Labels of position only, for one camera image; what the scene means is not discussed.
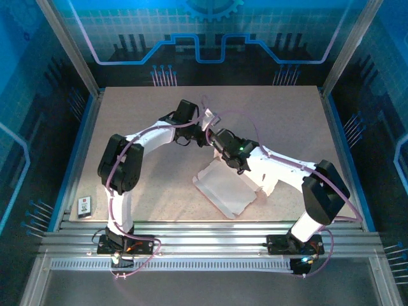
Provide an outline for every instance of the blue frame edge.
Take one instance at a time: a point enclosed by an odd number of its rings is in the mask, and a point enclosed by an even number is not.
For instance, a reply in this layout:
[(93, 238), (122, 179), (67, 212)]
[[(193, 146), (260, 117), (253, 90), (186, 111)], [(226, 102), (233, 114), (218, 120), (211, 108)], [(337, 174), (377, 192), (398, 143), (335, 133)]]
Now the blue frame edge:
[(347, 140), (344, 134), (344, 130), (343, 130), (341, 121), (340, 121), (339, 113), (337, 112), (337, 109), (334, 103), (334, 99), (331, 94), (328, 95), (328, 101), (330, 103), (330, 108), (333, 112), (335, 123), (339, 129), (339, 135), (340, 135), (340, 140), (341, 140), (341, 143), (339, 145), (342, 146), (344, 153), (346, 155), (347, 163), (350, 166), (351, 176), (354, 179), (354, 185), (356, 187), (357, 195), (360, 199), (361, 209), (363, 210), (363, 215), (364, 215), (365, 222), (367, 224), (367, 229), (369, 231), (376, 231), (375, 226), (374, 226), (374, 221), (371, 217), (370, 209), (368, 207), (367, 199), (365, 198), (363, 187), (361, 186), (361, 182), (357, 174), (357, 169), (354, 164), (353, 157), (351, 155), (350, 148), (347, 145)]
[(69, 176), (71, 175), (71, 172), (72, 172), (72, 169), (73, 169), (74, 160), (75, 160), (75, 157), (76, 157), (76, 155), (78, 153), (79, 143), (81, 141), (82, 134), (84, 133), (85, 125), (86, 125), (87, 118), (88, 118), (88, 115), (89, 115), (89, 111), (91, 109), (91, 105), (92, 105), (93, 101), (94, 101), (94, 98), (91, 95), (89, 95), (87, 106), (85, 108), (84, 115), (82, 116), (82, 120), (81, 120), (81, 124), (79, 126), (78, 133), (76, 134), (75, 143), (74, 143), (74, 146), (72, 148), (71, 156), (69, 158), (68, 165), (66, 167), (64, 179), (62, 180), (61, 188), (59, 189), (57, 201), (55, 202), (54, 211), (52, 212), (50, 224), (48, 225), (47, 231), (52, 231), (52, 229), (54, 228), (54, 226), (55, 226), (55, 224), (57, 222), (59, 211), (60, 211), (61, 206), (62, 206), (62, 200), (64, 199), (66, 188), (68, 186)]

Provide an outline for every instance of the black clamp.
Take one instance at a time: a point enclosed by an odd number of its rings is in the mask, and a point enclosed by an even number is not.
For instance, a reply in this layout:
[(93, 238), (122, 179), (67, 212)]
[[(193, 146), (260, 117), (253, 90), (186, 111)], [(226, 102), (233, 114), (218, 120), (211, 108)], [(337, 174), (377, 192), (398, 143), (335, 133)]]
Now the black clamp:
[(214, 133), (210, 141), (214, 148), (221, 153), (221, 158), (233, 169), (237, 169), (239, 175), (245, 170), (250, 171), (247, 159), (251, 152), (259, 147), (258, 142), (246, 140), (234, 135), (229, 129), (221, 129)]

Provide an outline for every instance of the gray platform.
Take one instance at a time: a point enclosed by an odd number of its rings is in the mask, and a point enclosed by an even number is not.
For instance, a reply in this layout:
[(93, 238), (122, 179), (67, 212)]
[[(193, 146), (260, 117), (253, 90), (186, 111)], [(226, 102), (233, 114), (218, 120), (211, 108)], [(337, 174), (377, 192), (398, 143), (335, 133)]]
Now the gray platform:
[[(96, 170), (109, 138), (141, 131), (170, 111), (181, 99), (200, 103), (210, 98), (215, 112), (245, 111), (256, 119), (263, 143), (303, 161), (332, 161), (340, 171), (333, 139), (316, 86), (109, 87), (106, 88), (74, 199), (70, 221), (77, 220), (78, 198), (91, 196), (92, 218), (108, 219), (107, 198)], [(220, 127), (256, 139), (251, 123), (239, 115), (222, 118)], [(132, 191), (136, 221), (217, 221), (227, 218), (194, 187), (192, 179), (212, 161), (210, 147), (194, 143), (165, 145), (143, 161), (142, 175)], [(268, 198), (258, 198), (237, 217), (239, 221), (290, 221), (304, 211), (303, 196), (279, 182)], [(348, 207), (341, 215), (353, 216)]]

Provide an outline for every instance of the gear graphic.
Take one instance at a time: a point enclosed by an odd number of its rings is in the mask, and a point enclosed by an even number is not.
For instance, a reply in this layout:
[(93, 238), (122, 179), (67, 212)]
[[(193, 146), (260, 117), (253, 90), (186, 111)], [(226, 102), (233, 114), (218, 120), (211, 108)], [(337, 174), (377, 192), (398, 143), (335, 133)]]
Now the gear graphic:
[(229, 18), (230, 14), (236, 13), (238, 6), (243, 4), (243, 0), (180, 0), (181, 7), (191, 18), (209, 22), (221, 21), (223, 17)]

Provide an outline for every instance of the glass panel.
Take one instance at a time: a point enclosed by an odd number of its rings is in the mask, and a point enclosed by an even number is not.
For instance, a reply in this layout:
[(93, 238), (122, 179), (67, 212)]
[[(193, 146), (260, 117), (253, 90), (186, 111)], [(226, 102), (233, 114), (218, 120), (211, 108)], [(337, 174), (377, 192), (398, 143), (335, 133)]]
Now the glass panel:
[(105, 87), (322, 85), (366, 1), (54, 3)]
[(0, 300), (18, 305), (89, 93), (35, 1), (0, 1), (0, 41)]
[(376, 230), (383, 232), (385, 246), (398, 241), (408, 245), (407, 14), (405, 2), (383, 2), (332, 92)]

